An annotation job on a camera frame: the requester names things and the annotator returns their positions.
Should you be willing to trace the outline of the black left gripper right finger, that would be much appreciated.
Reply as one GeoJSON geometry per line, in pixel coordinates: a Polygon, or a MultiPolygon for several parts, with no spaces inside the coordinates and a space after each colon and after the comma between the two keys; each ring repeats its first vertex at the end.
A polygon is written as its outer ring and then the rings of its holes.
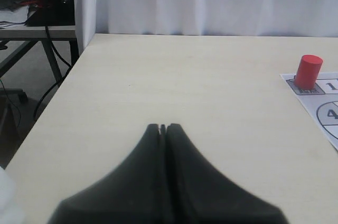
{"type": "Polygon", "coordinates": [[[287,223],[276,206],[251,194],[217,170],[182,126],[165,135],[168,184],[176,223],[287,223]]]}

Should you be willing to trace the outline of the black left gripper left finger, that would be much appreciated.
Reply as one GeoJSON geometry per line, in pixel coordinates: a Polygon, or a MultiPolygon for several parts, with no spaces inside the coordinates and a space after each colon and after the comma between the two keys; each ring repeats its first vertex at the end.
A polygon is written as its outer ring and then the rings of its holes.
{"type": "Polygon", "coordinates": [[[158,125],[108,175],[61,201],[49,223],[166,223],[164,155],[158,125]]]}

